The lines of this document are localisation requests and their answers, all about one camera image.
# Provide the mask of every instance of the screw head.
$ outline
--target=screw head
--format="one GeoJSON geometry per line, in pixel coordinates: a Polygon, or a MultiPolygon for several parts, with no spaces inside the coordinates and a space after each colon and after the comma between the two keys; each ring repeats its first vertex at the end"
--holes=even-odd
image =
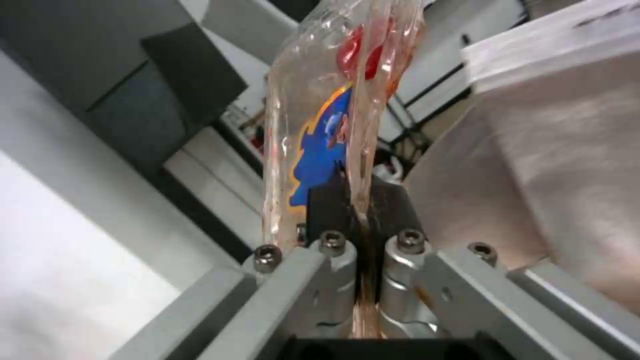
{"type": "Polygon", "coordinates": [[[498,253],[491,245],[487,243],[470,243],[467,248],[471,250],[471,252],[473,252],[477,257],[491,266],[495,266],[495,264],[498,262],[498,253]]]}
{"type": "Polygon", "coordinates": [[[330,258],[344,254],[347,238],[340,231],[329,230],[320,234],[320,252],[330,258]]]}
{"type": "Polygon", "coordinates": [[[253,252],[253,268],[257,272],[269,274],[276,270],[281,262],[282,251],[276,245],[261,245],[253,252]]]}
{"type": "Polygon", "coordinates": [[[422,254],[425,249],[424,235],[418,230],[405,229],[398,234],[398,250],[407,255],[422,254]]]}

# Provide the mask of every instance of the black bar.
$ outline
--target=black bar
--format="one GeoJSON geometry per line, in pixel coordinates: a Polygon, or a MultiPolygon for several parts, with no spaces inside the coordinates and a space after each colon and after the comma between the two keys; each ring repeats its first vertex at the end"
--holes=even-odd
{"type": "Polygon", "coordinates": [[[414,96],[413,99],[409,100],[409,102],[404,105],[404,107],[408,108],[409,106],[413,105],[416,101],[420,100],[421,97],[425,96],[428,92],[432,91],[438,85],[440,85],[443,82],[447,81],[451,76],[455,75],[458,71],[460,71],[460,70],[462,70],[464,68],[465,68],[465,64],[464,63],[459,64],[458,66],[453,68],[451,71],[449,71],[448,73],[444,74],[435,83],[429,85],[429,87],[427,87],[426,89],[421,91],[418,95],[414,96]]]}
{"type": "Polygon", "coordinates": [[[211,240],[231,255],[238,263],[242,263],[251,255],[249,247],[231,231],[216,215],[204,206],[195,195],[176,180],[169,171],[161,169],[157,174],[147,178],[173,205],[185,214],[211,240]]]}
{"type": "MultiPolygon", "coordinates": [[[[462,91],[460,94],[454,96],[451,100],[447,101],[444,105],[439,107],[433,113],[427,115],[422,120],[418,121],[418,123],[416,123],[416,125],[414,127],[415,129],[412,129],[412,131],[419,131],[422,128],[422,126],[425,123],[427,123],[429,120],[431,120],[434,117],[438,116],[439,114],[447,111],[451,106],[454,106],[458,101],[467,98],[469,95],[471,95],[471,88],[470,87],[468,87],[466,90],[462,91]]],[[[407,133],[404,133],[404,134],[398,136],[397,138],[395,138],[393,141],[391,141],[391,146],[396,146],[397,144],[401,143],[405,138],[407,138],[407,136],[410,135],[410,132],[411,131],[408,131],[407,133]]]]}
{"type": "Polygon", "coordinates": [[[217,121],[212,124],[212,127],[220,134],[233,150],[249,165],[249,167],[255,171],[256,174],[262,179],[262,161],[255,157],[255,154],[247,149],[246,144],[238,139],[236,134],[229,129],[228,125],[224,121],[217,121]]]}

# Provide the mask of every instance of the plastic packaging film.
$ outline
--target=plastic packaging film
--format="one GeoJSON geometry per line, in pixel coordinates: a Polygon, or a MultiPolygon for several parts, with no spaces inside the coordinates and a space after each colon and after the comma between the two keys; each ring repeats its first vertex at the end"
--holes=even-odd
{"type": "Polygon", "coordinates": [[[381,112],[407,67],[424,0],[325,0],[288,39],[268,79],[264,240],[286,253],[307,193],[346,168],[363,215],[381,112]]]}

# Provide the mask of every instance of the orange outline graphic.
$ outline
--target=orange outline graphic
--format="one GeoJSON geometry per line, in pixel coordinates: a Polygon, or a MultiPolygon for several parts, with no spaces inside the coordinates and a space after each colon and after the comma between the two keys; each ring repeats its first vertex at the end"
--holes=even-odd
{"type": "Polygon", "coordinates": [[[287,209],[289,209],[290,212],[294,212],[294,213],[301,213],[302,215],[305,215],[307,213],[307,206],[306,205],[298,205],[298,206],[291,206],[291,197],[293,196],[293,194],[296,193],[296,190],[298,190],[298,188],[300,187],[300,181],[298,179],[296,179],[296,177],[294,176],[293,172],[296,170],[296,167],[298,166],[298,163],[300,162],[300,159],[302,159],[302,156],[305,153],[305,150],[302,149],[302,139],[305,136],[305,133],[307,135],[311,135],[314,133],[314,131],[316,130],[316,127],[318,125],[318,122],[320,121],[320,118],[322,117],[322,115],[324,114],[324,112],[327,110],[327,108],[329,108],[329,106],[331,106],[333,104],[333,102],[340,97],[340,95],[344,94],[345,92],[347,92],[347,90],[349,90],[353,85],[351,83],[344,85],[342,87],[340,87],[338,90],[336,90],[333,94],[331,94],[331,97],[329,97],[329,99],[327,101],[324,102],[324,104],[322,105],[322,107],[320,108],[320,111],[317,113],[316,118],[313,120],[307,120],[307,122],[305,123],[305,125],[300,129],[300,133],[298,134],[298,146],[296,147],[296,161],[293,164],[293,166],[291,167],[291,170],[289,171],[289,179],[291,180],[291,182],[293,183],[293,188],[291,191],[289,191],[289,193],[287,193],[287,209]]]}

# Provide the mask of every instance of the gray metal frame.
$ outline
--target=gray metal frame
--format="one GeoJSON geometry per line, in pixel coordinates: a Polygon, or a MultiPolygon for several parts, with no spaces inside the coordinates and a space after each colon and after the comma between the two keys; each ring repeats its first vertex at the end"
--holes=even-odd
{"type": "Polygon", "coordinates": [[[454,337],[483,332],[517,359],[612,359],[466,248],[427,256],[416,286],[454,337]]]}
{"type": "MultiPolygon", "coordinates": [[[[334,270],[340,268],[334,264],[334,270]]],[[[323,324],[342,305],[335,292],[330,259],[316,250],[296,248],[199,359],[275,359],[292,336],[333,337],[323,324]]]]}
{"type": "Polygon", "coordinates": [[[244,273],[217,267],[174,300],[110,359],[194,359],[256,288],[255,280],[244,273]]]}
{"type": "Polygon", "coordinates": [[[640,359],[640,319],[549,260],[508,277],[616,359],[640,359]]]}

